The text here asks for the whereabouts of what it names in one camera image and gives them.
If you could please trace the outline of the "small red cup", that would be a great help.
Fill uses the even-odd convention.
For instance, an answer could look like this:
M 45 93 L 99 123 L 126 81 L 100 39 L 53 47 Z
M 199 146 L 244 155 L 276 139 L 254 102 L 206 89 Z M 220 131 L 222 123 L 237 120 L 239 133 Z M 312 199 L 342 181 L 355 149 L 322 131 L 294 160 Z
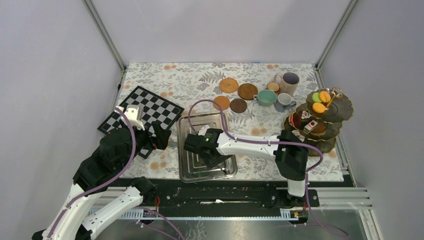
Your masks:
M 278 94 L 280 90 L 280 85 L 277 82 L 269 82 L 266 86 L 266 89 Z

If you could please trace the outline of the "orange waffle cookie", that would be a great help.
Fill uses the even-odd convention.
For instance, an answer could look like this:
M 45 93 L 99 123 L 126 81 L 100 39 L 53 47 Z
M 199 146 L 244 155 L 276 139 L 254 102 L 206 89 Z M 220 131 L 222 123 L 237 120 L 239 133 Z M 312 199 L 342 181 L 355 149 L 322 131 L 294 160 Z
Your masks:
M 326 106 L 322 104 L 321 102 L 314 102 L 312 105 L 312 109 L 314 112 L 318 114 L 322 114 L 326 111 Z

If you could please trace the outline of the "green macaron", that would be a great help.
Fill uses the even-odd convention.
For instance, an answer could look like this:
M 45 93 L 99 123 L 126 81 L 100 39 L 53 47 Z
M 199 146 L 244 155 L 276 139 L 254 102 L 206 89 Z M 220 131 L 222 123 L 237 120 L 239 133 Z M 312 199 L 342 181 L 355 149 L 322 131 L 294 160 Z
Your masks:
M 315 103 L 321 103 L 322 100 L 320 99 L 320 93 L 319 92 L 314 92 L 313 95 L 312 95 L 312 100 Z

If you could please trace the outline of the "dark walnut coaster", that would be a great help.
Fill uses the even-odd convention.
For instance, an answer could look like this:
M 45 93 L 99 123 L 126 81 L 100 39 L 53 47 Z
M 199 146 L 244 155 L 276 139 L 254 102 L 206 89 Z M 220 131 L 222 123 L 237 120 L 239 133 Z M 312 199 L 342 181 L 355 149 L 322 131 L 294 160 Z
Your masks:
M 230 102 L 229 107 L 234 113 L 243 113 L 247 110 L 248 105 L 244 99 L 237 98 Z

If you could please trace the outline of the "grey patterned mug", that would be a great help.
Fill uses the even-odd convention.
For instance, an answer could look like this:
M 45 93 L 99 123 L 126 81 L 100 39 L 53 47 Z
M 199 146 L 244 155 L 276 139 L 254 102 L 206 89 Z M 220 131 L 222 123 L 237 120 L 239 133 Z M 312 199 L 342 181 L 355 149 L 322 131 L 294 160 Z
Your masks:
M 274 108 L 277 112 L 282 113 L 290 108 L 297 105 L 297 102 L 293 100 L 292 96 L 288 93 L 280 93 L 277 96 L 277 100 L 274 104 Z

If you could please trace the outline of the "chocolate cake slice pink topping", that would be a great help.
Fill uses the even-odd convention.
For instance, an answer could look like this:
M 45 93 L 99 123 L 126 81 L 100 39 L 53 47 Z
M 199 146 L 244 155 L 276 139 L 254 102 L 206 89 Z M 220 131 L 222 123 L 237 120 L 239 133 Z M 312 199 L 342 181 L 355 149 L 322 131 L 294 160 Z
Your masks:
M 305 111 L 305 110 L 303 110 L 299 115 L 300 115 L 300 119 L 302 121 L 307 121 L 307 120 L 310 120 L 310 119 L 313 118 L 313 116 L 310 114 L 310 112 Z

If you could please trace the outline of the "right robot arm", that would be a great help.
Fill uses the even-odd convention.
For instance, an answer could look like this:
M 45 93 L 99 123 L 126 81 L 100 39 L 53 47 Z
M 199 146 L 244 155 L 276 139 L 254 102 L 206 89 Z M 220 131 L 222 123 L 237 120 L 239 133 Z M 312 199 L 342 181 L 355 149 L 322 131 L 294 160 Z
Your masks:
M 188 134 L 183 149 L 197 154 L 208 167 L 215 167 L 233 155 L 261 158 L 274 162 L 287 180 L 287 201 L 293 206 L 306 199 L 306 169 L 309 150 L 291 131 L 279 135 L 248 136 L 208 128 Z

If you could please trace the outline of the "woven rattan coaster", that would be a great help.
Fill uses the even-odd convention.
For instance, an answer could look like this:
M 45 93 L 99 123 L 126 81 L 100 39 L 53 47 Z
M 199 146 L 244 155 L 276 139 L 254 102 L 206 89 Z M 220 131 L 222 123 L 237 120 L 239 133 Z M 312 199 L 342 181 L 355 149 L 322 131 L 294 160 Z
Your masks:
M 219 82 L 219 88 L 222 92 L 231 94 L 238 90 L 239 84 L 234 78 L 227 77 Z

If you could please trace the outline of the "red frosted donut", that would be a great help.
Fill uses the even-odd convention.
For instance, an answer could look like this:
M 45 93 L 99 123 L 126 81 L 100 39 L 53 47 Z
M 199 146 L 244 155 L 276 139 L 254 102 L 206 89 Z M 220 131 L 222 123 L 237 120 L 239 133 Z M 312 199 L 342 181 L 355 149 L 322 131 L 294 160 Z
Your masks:
M 295 113 L 291 113 L 291 114 L 289 115 L 289 117 L 288 117 L 288 123 L 289 123 L 289 125 L 290 125 L 291 127 L 293 127 L 293 128 L 295 128 L 295 129 L 297 129 L 297 127 L 296 127 L 296 123 L 295 123 L 295 121 L 294 121 L 294 114 L 295 114 Z

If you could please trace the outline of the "mint green cup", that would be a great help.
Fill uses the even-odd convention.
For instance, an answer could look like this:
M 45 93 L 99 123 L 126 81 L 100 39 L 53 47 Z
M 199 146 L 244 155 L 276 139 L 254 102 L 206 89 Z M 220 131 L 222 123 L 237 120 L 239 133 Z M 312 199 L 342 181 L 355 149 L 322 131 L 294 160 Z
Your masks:
M 253 99 L 261 106 L 269 107 L 273 105 L 277 101 L 277 95 L 274 91 L 269 89 L 264 89 L 258 92 L 258 94 L 254 94 Z

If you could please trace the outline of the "brown wooden saucer coaster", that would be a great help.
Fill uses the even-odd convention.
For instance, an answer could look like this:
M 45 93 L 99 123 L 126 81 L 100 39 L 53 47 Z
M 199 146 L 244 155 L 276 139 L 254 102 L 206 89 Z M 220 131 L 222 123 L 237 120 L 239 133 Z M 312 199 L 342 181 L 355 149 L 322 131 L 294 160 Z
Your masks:
M 238 87 L 237 94 L 243 100 L 252 100 L 258 94 L 258 89 L 251 83 L 243 83 Z

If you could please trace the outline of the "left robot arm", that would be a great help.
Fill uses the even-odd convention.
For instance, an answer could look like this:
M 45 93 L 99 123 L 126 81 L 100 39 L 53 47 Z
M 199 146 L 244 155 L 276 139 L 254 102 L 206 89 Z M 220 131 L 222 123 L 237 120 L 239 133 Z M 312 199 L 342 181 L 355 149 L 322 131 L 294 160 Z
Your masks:
M 157 200 L 156 188 L 146 177 L 133 179 L 127 190 L 92 215 L 94 203 L 129 167 L 145 147 L 165 150 L 171 130 L 159 121 L 151 125 L 154 133 L 136 127 L 114 128 L 100 141 L 90 157 L 83 160 L 73 176 L 72 185 L 61 211 L 46 229 L 35 232 L 33 240 L 94 240 L 123 213 L 140 204 Z

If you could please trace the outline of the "light orange wooden coaster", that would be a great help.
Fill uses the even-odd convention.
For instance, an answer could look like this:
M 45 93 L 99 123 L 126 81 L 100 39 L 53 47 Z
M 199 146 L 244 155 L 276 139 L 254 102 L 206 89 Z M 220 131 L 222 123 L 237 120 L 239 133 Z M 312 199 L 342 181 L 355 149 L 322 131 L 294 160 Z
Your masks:
M 231 104 L 229 98 L 223 95 L 217 96 L 213 101 L 213 107 L 217 110 L 226 110 L 230 107 Z

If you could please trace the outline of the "chocolate cake slice with cherry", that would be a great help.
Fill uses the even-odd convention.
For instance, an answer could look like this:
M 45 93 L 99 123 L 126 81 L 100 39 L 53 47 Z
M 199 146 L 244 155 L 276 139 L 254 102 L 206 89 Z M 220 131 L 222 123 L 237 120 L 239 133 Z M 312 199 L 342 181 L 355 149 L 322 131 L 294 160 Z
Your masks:
M 303 127 L 303 132 L 305 134 L 309 134 L 314 128 L 316 128 L 318 125 L 318 122 L 315 120 L 311 120 L 310 122 L 308 122 L 304 127 Z

